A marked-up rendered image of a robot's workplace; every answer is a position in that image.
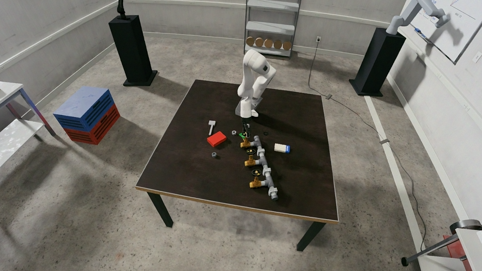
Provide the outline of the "red rectangular block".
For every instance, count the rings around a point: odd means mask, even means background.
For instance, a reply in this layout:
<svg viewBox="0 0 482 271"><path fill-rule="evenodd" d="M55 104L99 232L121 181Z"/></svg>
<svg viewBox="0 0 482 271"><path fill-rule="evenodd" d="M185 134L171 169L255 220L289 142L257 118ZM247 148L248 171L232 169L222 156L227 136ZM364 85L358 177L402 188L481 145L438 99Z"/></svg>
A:
<svg viewBox="0 0 482 271"><path fill-rule="evenodd" d="M227 140L227 137L224 136L220 131L216 134L213 134L211 137L207 138L207 141L214 147L223 141Z"/></svg>

